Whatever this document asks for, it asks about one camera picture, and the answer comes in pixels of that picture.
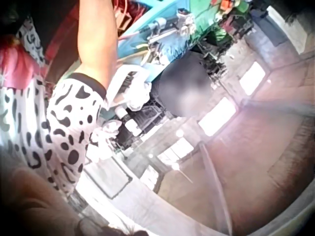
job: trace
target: ceiling light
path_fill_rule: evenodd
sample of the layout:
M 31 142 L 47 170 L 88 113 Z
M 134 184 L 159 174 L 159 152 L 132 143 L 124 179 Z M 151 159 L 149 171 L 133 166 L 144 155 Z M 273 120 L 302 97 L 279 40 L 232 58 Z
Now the ceiling light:
M 175 171 L 179 171 L 179 164 L 178 163 L 173 163 L 172 164 L 172 169 Z
M 176 131 L 176 136 L 179 137 L 179 138 L 182 138 L 184 136 L 184 132 L 183 130 L 179 129 Z

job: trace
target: black object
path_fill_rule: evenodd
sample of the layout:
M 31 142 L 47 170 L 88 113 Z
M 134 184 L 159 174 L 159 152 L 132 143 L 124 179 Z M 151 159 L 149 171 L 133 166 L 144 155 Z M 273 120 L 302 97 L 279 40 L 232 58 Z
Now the black object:
M 1 3 L 0 34 L 16 34 L 30 15 L 31 0 L 12 0 Z
M 158 96 L 173 115 L 192 117 L 203 111 L 211 97 L 211 80 L 199 58 L 188 51 L 169 64 L 160 77 Z

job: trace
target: white item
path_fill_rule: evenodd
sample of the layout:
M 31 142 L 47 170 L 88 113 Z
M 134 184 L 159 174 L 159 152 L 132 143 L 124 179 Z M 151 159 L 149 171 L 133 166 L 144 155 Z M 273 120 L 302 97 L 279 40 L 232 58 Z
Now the white item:
M 130 110 L 140 111 L 142 106 L 150 99 L 152 84 L 151 83 L 134 83 L 128 89 L 130 100 L 126 103 Z
M 115 113 L 119 119 L 122 119 L 124 116 L 128 115 L 128 112 L 122 106 L 116 107 Z
M 128 115 L 127 111 L 122 107 L 118 106 L 115 108 L 115 113 L 119 119 L 122 119 L 124 116 Z M 130 119 L 125 123 L 125 127 L 129 130 L 134 136 L 138 136 L 142 130 L 139 129 L 138 124 L 133 120 Z
M 132 83 L 144 83 L 150 75 L 150 72 L 148 70 L 142 68 L 139 65 L 124 64 L 119 67 L 107 90 L 107 107 L 105 108 L 106 110 L 109 110 L 109 108 L 111 107 L 126 103 L 130 99 L 130 96 L 126 94 L 127 91 L 122 94 L 117 94 L 124 80 L 130 72 L 136 73 L 135 75 L 133 75 L 134 79 L 132 80 Z
M 110 139 L 115 139 L 118 135 L 119 127 L 122 122 L 119 120 L 110 120 L 103 127 L 95 129 L 92 133 L 91 140 L 94 143 L 98 143 L 98 147 L 95 145 L 88 145 L 86 157 L 92 162 L 97 163 L 99 160 L 106 160 L 113 156 L 113 146 Z
M 136 137 L 141 134 L 142 130 L 139 129 L 138 124 L 134 120 L 126 122 L 125 127 Z

